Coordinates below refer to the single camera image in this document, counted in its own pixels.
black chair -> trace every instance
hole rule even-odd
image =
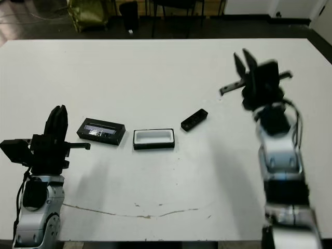
[[[193,12],[195,10],[195,4],[196,4],[196,0],[153,0],[153,2],[154,2],[154,23],[152,26],[152,37],[154,37],[154,35],[155,35],[155,24],[156,24],[158,5],[162,6],[164,19],[166,20],[165,6],[172,7],[172,8],[178,8],[178,9],[186,9],[187,16],[189,14],[189,9],[192,9],[191,16],[193,16]],[[189,32],[190,32],[190,26],[188,28],[187,38],[189,37]]]

white table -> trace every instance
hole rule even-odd
[[[277,59],[286,96],[305,122],[302,154],[323,238],[332,237],[332,66],[306,39],[20,40],[0,49],[0,140],[42,134],[50,111],[68,110],[66,140],[86,117],[124,123],[117,146],[73,149],[60,240],[259,240],[265,196],[259,143],[233,53]],[[200,108],[189,133],[180,122]],[[133,130],[174,128],[171,150],[134,151]],[[25,168],[0,153],[0,239],[11,239]]]

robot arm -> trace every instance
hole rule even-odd
[[[4,140],[0,144],[12,162],[28,167],[17,195],[13,248],[46,249],[56,244],[64,200],[61,173],[69,167],[65,157],[69,156],[71,148],[90,149],[88,143],[65,142],[67,127],[66,108],[57,106],[46,122],[43,135],[33,135],[31,140]]]
[[[224,95],[242,90],[243,107],[253,112],[260,140],[259,162],[266,195],[266,225],[262,229],[263,249],[322,249],[314,211],[309,204],[309,190],[300,151],[301,116],[294,104],[284,99],[280,79],[291,78],[290,72],[279,74],[278,63],[258,65],[243,49],[250,71],[234,54],[240,82],[220,89]],[[285,114],[286,107],[296,111],[296,121]]]

door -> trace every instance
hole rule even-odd
[[[317,20],[312,25],[321,37],[332,45],[332,1],[328,1]]]

black cable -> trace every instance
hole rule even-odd
[[[302,144],[302,134],[303,134],[303,119],[300,111],[296,108],[292,101],[283,99],[283,103],[292,107],[296,113],[296,142],[295,145],[298,145],[301,148]]]
[[[16,220],[14,221],[14,225],[13,225],[13,236],[12,236],[13,243],[14,243],[16,229],[17,229],[17,225],[19,223],[19,216],[20,216],[20,212],[21,212],[20,193],[23,194],[23,192],[24,192],[24,184],[26,182],[26,179],[30,178],[30,170],[31,170],[31,167],[29,167],[28,170],[24,173],[23,182],[22,182],[22,184],[19,188],[19,191],[17,192],[17,196],[16,196]]]

